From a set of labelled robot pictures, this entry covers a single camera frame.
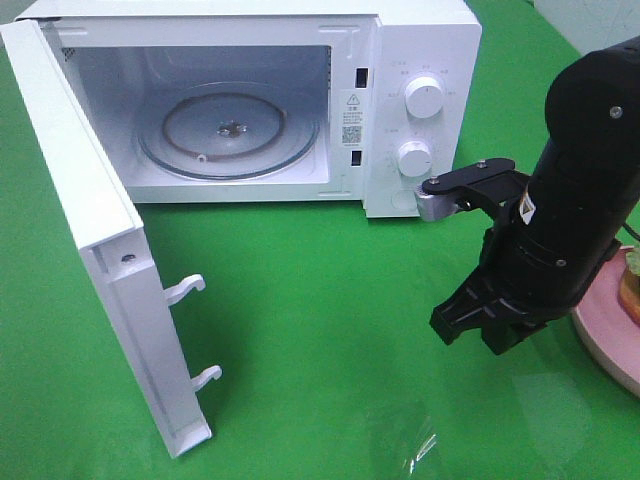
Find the wall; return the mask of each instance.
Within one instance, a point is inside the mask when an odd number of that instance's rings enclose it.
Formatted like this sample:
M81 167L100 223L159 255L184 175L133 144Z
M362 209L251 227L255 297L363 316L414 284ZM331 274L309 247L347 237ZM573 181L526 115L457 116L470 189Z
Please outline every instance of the wall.
M640 35L640 0L534 0L582 54Z

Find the food item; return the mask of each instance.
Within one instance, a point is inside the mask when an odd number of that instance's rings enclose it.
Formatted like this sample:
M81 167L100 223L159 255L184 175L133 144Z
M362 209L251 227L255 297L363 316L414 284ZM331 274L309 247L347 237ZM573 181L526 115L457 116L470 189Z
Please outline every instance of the food item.
M640 248L629 251L626 259L627 268L620 279L618 299L631 319L640 325Z

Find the open microwave door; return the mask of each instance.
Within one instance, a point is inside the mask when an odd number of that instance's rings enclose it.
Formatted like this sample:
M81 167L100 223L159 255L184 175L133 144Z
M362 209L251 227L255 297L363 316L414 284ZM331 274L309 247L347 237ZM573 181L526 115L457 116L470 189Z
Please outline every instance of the open microwave door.
M40 25L4 25L2 37L78 252L169 453L180 455L211 437L195 392L221 370L191 379L169 306L204 281L162 287L142 220Z

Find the screw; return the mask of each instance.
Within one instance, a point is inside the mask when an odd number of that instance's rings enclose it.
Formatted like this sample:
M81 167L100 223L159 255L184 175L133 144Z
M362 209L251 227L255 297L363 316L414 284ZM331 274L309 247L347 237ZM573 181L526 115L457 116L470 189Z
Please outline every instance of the screw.
M619 119L622 116L622 107L615 105L609 109L609 116L614 120Z

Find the cable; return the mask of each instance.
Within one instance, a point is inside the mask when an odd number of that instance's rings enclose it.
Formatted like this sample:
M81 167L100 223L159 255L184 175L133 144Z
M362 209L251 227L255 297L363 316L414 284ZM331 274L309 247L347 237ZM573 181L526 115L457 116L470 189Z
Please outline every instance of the cable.
M640 242L640 234L638 234L638 232L636 232L633 228L631 228L628 223L626 223L626 222L623 223L622 224L622 228L624 228L625 231L629 235L631 235L635 241Z

